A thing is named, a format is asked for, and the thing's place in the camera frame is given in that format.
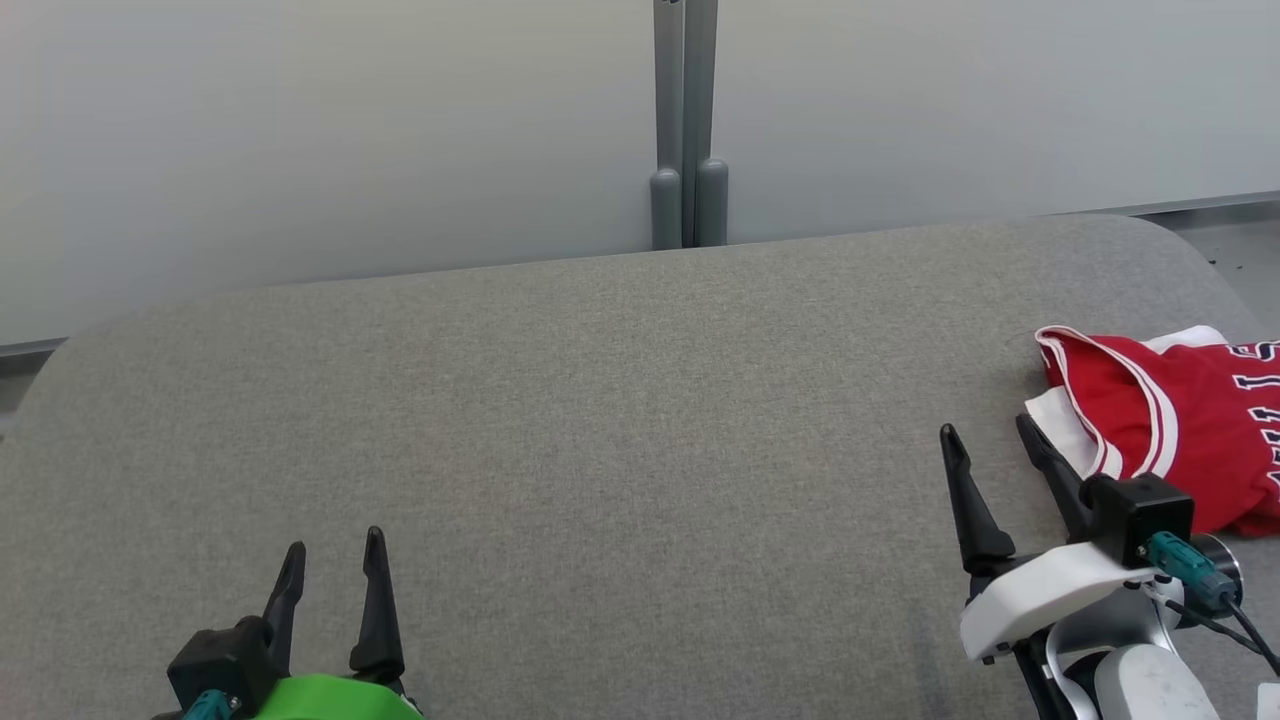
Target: white jersey trim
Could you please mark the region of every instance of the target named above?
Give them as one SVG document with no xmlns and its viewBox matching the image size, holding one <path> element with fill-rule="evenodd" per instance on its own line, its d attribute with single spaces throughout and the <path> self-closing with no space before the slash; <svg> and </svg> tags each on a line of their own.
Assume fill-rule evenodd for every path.
<svg viewBox="0 0 1280 720">
<path fill-rule="evenodd" d="M 1062 342 L 1060 340 L 1052 337 L 1053 334 L 1069 337 L 1101 350 L 1107 354 L 1108 357 L 1119 363 L 1120 366 L 1138 382 L 1138 387 L 1142 389 L 1142 393 L 1147 400 L 1147 415 L 1151 423 L 1151 439 L 1147 447 L 1147 456 L 1133 474 L 1140 475 L 1143 473 L 1155 473 L 1161 477 L 1169 474 L 1169 469 L 1174 464 L 1174 457 L 1178 455 L 1178 411 L 1174 409 L 1174 404 L 1169 398 L 1169 395 L 1160 388 L 1156 380 L 1148 375 L 1142 366 L 1139 366 L 1134 360 L 1126 357 L 1124 354 L 1101 345 L 1088 336 L 1066 325 L 1050 325 L 1041 328 L 1036 332 L 1036 341 L 1053 352 L 1053 357 L 1057 360 L 1059 370 L 1062 373 L 1062 384 L 1066 387 L 1068 396 L 1071 398 L 1071 407 L 1075 410 L 1089 434 L 1098 441 L 1098 457 L 1094 460 L 1094 468 L 1091 468 L 1089 474 L 1103 471 L 1111 477 L 1119 477 L 1119 474 L 1123 473 L 1124 459 L 1120 455 L 1119 448 L 1102 437 L 1102 433 L 1098 432 L 1097 427 L 1092 424 L 1083 411 L 1080 411 L 1079 402 L 1076 402 L 1075 395 L 1071 392 L 1065 348 L 1062 347 Z M 1207 342 L 1204 345 L 1216 345 L 1216 342 Z M 1167 346 L 1157 350 L 1157 352 L 1162 354 L 1164 350 L 1167 350 Z"/>
<path fill-rule="evenodd" d="M 1158 355 L 1164 355 L 1170 347 L 1207 347 L 1210 345 L 1228 345 L 1222 333 L 1208 325 L 1192 325 L 1185 331 L 1162 334 L 1144 341 L 1143 345 Z"/>
<path fill-rule="evenodd" d="M 1107 475 L 1116 477 L 1124 468 L 1124 456 L 1120 454 L 1119 447 L 1111 445 L 1107 438 L 1102 437 L 1098 428 L 1084 415 L 1084 411 L 1080 410 L 1080 404 L 1075 401 L 1075 396 L 1071 395 L 1070 380 L 1068 380 L 1066 352 L 1062 348 L 1062 341 L 1055 337 L 1042 338 L 1039 333 L 1036 333 L 1036 341 L 1053 354 L 1059 370 L 1062 373 L 1062 386 L 1066 391 L 1066 398 L 1071 404 L 1071 410 L 1075 411 L 1075 416 L 1080 421 L 1080 425 L 1084 427 L 1084 430 L 1089 433 L 1097 443 L 1093 461 L 1089 462 L 1089 469 L 1084 473 L 1084 477 L 1088 478 L 1098 473 L 1106 473 Z"/>
</svg>

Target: white fabric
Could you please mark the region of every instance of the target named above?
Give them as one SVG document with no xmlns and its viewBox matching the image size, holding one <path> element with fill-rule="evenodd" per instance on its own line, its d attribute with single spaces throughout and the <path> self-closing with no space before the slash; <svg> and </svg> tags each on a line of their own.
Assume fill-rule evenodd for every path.
<svg viewBox="0 0 1280 720">
<path fill-rule="evenodd" d="M 1208 325 L 1194 325 L 1148 340 L 1143 345 L 1164 354 L 1176 345 L 1185 347 L 1226 345 L 1226 338 Z M 1080 477 L 1088 477 L 1097 471 L 1116 473 L 1114 466 L 1120 459 L 1119 451 L 1114 451 L 1114 448 L 1107 448 L 1108 452 L 1100 451 L 1098 443 L 1085 429 L 1083 419 L 1073 406 L 1066 388 L 1050 388 L 1043 395 L 1028 400 L 1024 406 L 1036 424 L 1044 432 L 1044 437 L 1053 443 L 1053 447 L 1062 454 L 1062 457 Z"/>
<path fill-rule="evenodd" d="M 1280 720 L 1280 683 L 1258 685 L 1258 720 Z"/>
</svg>

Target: teal cable connector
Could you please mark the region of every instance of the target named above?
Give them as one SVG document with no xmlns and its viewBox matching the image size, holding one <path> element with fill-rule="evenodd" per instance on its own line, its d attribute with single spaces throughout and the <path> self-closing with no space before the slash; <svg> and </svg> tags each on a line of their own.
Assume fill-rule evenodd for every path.
<svg viewBox="0 0 1280 720">
<path fill-rule="evenodd" d="M 232 706 L 227 696 L 218 691 L 200 693 L 182 720 L 230 720 Z"/>
<path fill-rule="evenodd" d="M 1213 561 L 1178 536 L 1161 530 L 1147 541 L 1147 560 L 1215 610 L 1225 610 L 1222 593 L 1235 596 L 1235 582 L 1217 571 Z"/>
</svg>

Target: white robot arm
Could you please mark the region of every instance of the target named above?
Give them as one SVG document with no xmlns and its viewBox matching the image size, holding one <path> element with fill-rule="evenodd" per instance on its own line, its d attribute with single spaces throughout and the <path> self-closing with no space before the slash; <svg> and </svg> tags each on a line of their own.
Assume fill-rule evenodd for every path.
<svg viewBox="0 0 1280 720">
<path fill-rule="evenodd" d="M 970 660 L 1012 655 L 1042 720 L 1216 719 L 1170 637 L 1178 628 L 1230 634 L 1280 674 L 1252 625 L 1244 638 L 1217 623 L 1243 619 L 1240 570 L 1217 538 L 1190 534 L 1190 497 L 1155 475 L 1082 482 L 1029 416 L 1019 416 L 1018 429 L 1068 527 L 1069 544 L 1028 557 L 1014 556 L 987 510 L 955 428 L 941 433 L 970 574 L 960 615 Z M 1082 652 L 1089 655 L 1068 664 Z"/>
</svg>

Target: gray floor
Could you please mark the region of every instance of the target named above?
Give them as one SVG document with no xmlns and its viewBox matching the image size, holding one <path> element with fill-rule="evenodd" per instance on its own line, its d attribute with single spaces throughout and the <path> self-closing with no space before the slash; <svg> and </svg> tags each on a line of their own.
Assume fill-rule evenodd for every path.
<svg viewBox="0 0 1280 720">
<path fill-rule="evenodd" d="M 1187 210 L 1146 219 L 1187 238 L 1280 338 L 1280 202 Z"/>
</svg>

